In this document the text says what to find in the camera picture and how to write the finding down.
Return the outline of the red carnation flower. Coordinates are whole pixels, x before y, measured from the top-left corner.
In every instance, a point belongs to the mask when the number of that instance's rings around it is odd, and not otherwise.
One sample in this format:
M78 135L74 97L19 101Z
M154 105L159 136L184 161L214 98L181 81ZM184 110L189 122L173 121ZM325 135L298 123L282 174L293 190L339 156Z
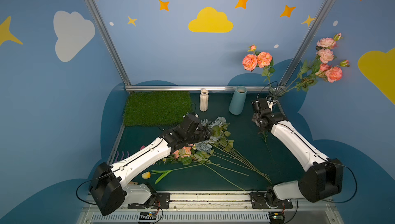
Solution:
M277 166L277 163L276 163L276 161L275 161L275 159L274 159L274 157L272 155L272 152L271 152L271 150L269 148L269 145L268 145L268 132L261 132L261 135L262 135L262 139L263 139L263 141L265 143L265 146L266 146L266 149L267 149L267 151L269 153L270 158L272 159L274 165Z

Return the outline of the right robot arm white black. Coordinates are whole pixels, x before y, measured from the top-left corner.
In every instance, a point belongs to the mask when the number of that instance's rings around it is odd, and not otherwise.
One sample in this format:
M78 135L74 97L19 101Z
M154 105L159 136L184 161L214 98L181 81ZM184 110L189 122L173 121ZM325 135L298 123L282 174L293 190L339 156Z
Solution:
M265 98L252 101L252 121L261 131L279 139L299 161L305 174L299 180L268 187L266 202L271 207L288 199L303 198L317 202L342 191L344 166L330 159L306 140L282 113L274 113Z

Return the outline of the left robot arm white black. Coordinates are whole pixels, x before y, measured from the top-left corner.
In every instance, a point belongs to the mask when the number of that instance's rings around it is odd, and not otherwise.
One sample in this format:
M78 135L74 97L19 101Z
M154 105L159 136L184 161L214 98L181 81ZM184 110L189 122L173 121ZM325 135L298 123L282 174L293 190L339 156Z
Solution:
M146 203L152 195L149 188L144 185L147 196L145 199L137 199L127 189L128 184L157 161L188 145L207 141L210 136L211 132L201 124L199 118L188 114L181 124L163 131L144 149L111 165L101 163L95 169L88 187L95 205L103 216L107 216L121 207L125 200L136 204Z

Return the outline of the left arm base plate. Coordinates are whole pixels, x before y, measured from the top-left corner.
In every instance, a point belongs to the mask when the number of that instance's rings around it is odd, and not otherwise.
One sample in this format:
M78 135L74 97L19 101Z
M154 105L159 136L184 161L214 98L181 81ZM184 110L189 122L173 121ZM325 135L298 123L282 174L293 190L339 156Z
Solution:
M169 209L170 196L168 192L153 193L151 197L143 204L131 203L128 204L128 209L152 209L158 208Z

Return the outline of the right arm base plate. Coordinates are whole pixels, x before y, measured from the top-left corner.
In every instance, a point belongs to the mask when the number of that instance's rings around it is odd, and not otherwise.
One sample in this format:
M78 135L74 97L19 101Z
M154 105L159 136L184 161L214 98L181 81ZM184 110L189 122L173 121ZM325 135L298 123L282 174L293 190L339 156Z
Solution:
M293 204L290 199L279 200L271 192L251 191L250 199L253 209L292 209Z

